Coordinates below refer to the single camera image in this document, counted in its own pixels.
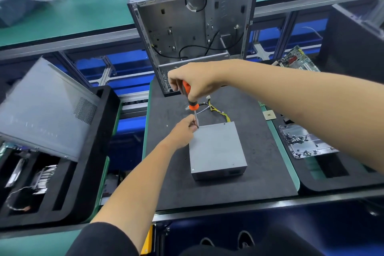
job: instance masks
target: person's right hand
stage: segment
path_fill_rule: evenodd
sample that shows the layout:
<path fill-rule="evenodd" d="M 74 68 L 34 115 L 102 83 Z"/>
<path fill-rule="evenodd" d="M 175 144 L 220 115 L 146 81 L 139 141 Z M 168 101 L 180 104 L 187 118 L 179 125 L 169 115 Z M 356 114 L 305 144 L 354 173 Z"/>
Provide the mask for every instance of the person's right hand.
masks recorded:
<path fill-rule="evenodd" d="M 185 80 L 191 90 L 188 100 L 197 101 L 202 96 L 208 95 L 224 85 L 222 70 L 226 61 L 192 62 L 168 72 L 168 81 L 173 91 L 183 93 L 182 81 Z"/>

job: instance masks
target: black cable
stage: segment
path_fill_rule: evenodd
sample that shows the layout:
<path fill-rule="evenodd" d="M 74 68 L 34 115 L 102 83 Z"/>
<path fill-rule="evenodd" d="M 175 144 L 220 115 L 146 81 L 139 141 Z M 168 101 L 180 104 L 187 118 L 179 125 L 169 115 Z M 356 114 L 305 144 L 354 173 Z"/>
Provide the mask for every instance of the black cable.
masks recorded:
<path fill-rule="evenodd" d="M 205 8 L 206 6 L 207 6 L 207 0 L 205 0 L 203 8 L 197 10 L 196 12 L 200 12 L 200 11 L 204 10 L 204 8 Z"/>
<path fill-rule="evenodd" d="M 179 51 L 179 57 L 181 56 L 181 51 L 184 50 L 185 48 L 190 48 L 190 47 L 198 47 L 198 48 L 204 48 L 204 49 L 209 49 L 209 50 L 217 50 L 217 51 L 220 51 L 220 50 L 229 50 L 230 48 L 233 48 L 235 45 L 237 45 L 237 43 L 243 38 L 243 35 L 244 35 L 244 32 L 242 33 L 242 35 L 240 36 L 240 38 L 231 46 L 229 47 L 226 47 L 226 48 L 223 48 L 223 49 L 213 49 L 213 48 L 209 48 L 209 47 L 206 47 L 206 46 L 199 46 L 199 45 L 186 45 L 184 47 L 182 47 Z"/>
<path fill-rule="evenodd" d="M 208 49 L 205 51 L 204 56 L 206 56 L 206 55 L 208 54 L 208 51 L 210 50 L 212 44 L 214 43 L 214 39 L 215 39 L 215 37 L 217 36 L 217 34 L 218 34 L 219 32 L 220 32 L 220 31 L 218 30 L 218 31 L 216 32 L 216 34 L 214 35 L 214 37 L 212 38 L 211 42 L 210 42 L 209 45 L 208 45 Z"/>
<path fill-rule="evenodd" d="M 159 54 L 160 56 L 162 56 L 162 57 L 164 57 L 164 58 L 172 58 L 172 59 L 188 59 L 188 57 L 172 57 L 172 56 L 166 56 L 166 55 L 163 55 L 163 54 L 161 54 L 161 53 L 156 49 L 156 47 L 155 47 L 154 45 L 152 45 L 152 49 L 154 49 L 155 52 L 156 52 L 157 54 Z"/>

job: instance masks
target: shoe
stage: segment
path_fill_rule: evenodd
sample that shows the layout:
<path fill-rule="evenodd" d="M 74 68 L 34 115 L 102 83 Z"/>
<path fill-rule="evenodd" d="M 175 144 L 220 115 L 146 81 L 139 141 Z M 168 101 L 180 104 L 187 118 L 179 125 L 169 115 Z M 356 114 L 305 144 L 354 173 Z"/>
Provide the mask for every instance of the shoe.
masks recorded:
<path fill-rule="evenodd" d="M 255 245 L 253 238 L 247 231 L 241 231 L 237 237 L 237 248 L 244 249 Z"/>
<path fill-rule="evenodd" d="M 215 246 L 209 238 L 202 238 L 200 241 L 200 245 Z"/>

